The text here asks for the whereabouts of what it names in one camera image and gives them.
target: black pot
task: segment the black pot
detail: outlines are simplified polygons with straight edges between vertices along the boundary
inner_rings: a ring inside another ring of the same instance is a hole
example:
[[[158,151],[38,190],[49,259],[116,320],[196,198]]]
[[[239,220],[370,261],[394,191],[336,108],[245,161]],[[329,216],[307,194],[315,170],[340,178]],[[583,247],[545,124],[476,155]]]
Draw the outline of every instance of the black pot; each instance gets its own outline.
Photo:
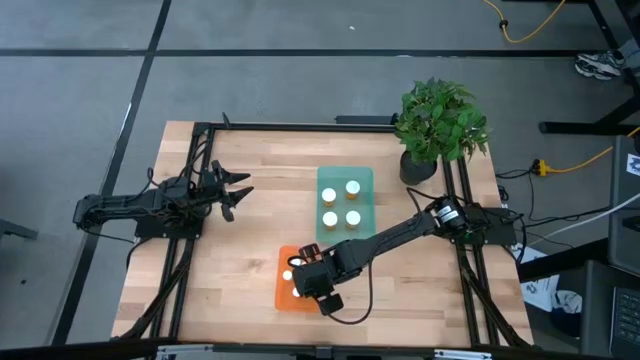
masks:
[[[416,164],[411,160],[408,151],[402,153],[400,157],[400,180],[407,185],[418,185],[419,183],[432,177],[438,170],[438,162]]]

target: green plant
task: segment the green plant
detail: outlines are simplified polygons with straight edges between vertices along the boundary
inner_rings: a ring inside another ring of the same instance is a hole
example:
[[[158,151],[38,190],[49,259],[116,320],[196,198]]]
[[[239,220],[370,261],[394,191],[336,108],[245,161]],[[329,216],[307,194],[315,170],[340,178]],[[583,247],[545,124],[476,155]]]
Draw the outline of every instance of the green plant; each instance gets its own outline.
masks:
[[[487,118],[468,99],[475,99],[460,84],[429,79],[415,82],[411,92],[402,95],[402,114],[396,123],[396,136],[411,153],[415,163],[428,163],[439,155],[448,161],[476,146],[486,153]]]

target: yellow cable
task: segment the yellow cable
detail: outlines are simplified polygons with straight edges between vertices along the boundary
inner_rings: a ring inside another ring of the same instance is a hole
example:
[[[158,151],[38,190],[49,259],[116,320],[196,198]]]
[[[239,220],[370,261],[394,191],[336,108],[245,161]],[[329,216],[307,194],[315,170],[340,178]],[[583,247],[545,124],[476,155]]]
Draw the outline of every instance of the yellow cable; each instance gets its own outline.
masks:
[[[482,0],[482,1],[484,1],[485,3],[487,3],[489,6],[491,6],[491,7],[492,7],[492,8],[493,8],[497,13],[498,13],[498,16],[500,16],[500,21],[503,21],[503,20],[504,20],[504,15],[502,14],[502,11],[500,11],[500,9],[499,9],[496,5],[494,5],[494,4],[493,4],[491,1],[489,1],[489,0]],[[545,25],[547,25],[547,23],[548,23],[549,21],[551,21],[551,19],[553,19],[553,17],[554,17],[554,16],[556,16],[556,14],[558,13],[558,11],[560,10],[560,8],[562,7],[562,5],[564,5],[564,3],[565,3],[566,1],[567,1],[567,0],[562,0],[562,1],[560,2],[560,4],[558,4],[558,6],[556,7],[556,9],[555,9],[555,10],[553,10],[553,12],[551,13],[551,15],[549,15],[549,16],[547,17],[547,19],[546,19],[545,21],[543,21],[543,22],[542,22],[542,24],[540,24],[540,26],[538,26],[538,28],[537,28],[537,29],[533,30],[533,32],[532,32],[531,34],[529,34],[529,35],[527,35],[527,36],[523,37],[523,38],[522,38],[522,39],[520,39],[520,40],[513,40],[513,39],[511,39],[511,38],[509,37],[509,33],[507,32],[507,26],[506,26],[506,25],[502,25],[501,27],[502,27],[502,32],[504,33],[504,37],[507,39],[507,41],[508,41],[508,42],[510,42],[510,43],[512,43],[512,44],[520,44],[520,43],[523,43],[523,42],[525,42],[525,41],[529,40],[530,38],[532,38],[532,37],[536,36],[536,34],[537,34],[540,30],[542,30],[542,28],[543,28],[543,27],[545,27]]]
[[[632,132],[629,133],[629,135],[627,135],[627,137],[632,137],[633,135],[635,135],[635,133],[637,133],[638,131],[640,131],[640,126],[638,126],[637,128],[635,128],[635,130],[633,130]],[[564,174],[564,173],[568,173],[570,171],[573,170],[578,170],[580,168],[583,168],[589,164],[591,164],[592,162],[598,160],[599,158],[603,157],[604,155],[606,155],[609,151],[613,150],[613,146],[609,146],[607,149],[605,149],[603,152],[601,152],[600,154],[592,157],[591,159],[583,162],[580,165],[576,165],[574,167],[570,167],[568,169],[554,169],[551,166],[547,166],[546,168],[546,172],[548,173],[554,173],[554,174]]]

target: potted plant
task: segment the potted plant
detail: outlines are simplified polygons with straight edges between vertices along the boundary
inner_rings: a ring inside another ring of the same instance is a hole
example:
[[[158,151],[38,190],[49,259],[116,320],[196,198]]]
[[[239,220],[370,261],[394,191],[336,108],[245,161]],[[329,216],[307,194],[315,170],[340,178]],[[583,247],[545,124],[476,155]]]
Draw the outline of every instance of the potted plant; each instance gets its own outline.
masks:
[[[415,82],[402,95],[402,114],[396,122],[396,136],[406,147],[400,158],[400,179],[417,185],[435,174],[438,157],[452,161],[476,146],[484,154],[487,118],[473,104],[474,99],[460,84],[434,80]]]

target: wooden table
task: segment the wooden table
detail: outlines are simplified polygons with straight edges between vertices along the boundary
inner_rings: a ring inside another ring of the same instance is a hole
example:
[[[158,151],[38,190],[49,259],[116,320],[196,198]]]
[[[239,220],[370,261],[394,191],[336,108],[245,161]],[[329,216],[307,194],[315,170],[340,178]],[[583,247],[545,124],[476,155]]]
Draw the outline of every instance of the wooden table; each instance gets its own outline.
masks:
[[[155,180],[175,176],[185,164],[192,122],[168,122],[155,165]],[[232,189],[255,186],[222,219],[219,207],[197,240],[185,297],[179,340],[263,344],[361,346],[469,346],[455,249],[444,239],[414,240],[376,258],[374,307],[368,320],[340,325],[319,314],[279,312],[274,307],[278,251],[282,245],[315,241],[316,171],[323,165],[369,166],[374,171],[378,231],[411,217],[415,208],[398,176],[403,146],[393,134],[292,131],[215,133],[212,159],[251,178]],[[454,177],[457,181],[457,167]],[[499,206],[490,155],[468,164],[474,199]],[[442,166],[417,189],[445,193]],[[113,335],[128,330],[155,296],[168,240],[154,239],[132,256]],[[525,340],[532,342],[513,259],[498,246],[484,249],[494,301]],[[342,319],[362,316],[368,304],[366,271],[339,285]],[[476,299],[481,339],[487,341],[482,306]],[[161,334],[167,334],[172,299]]]

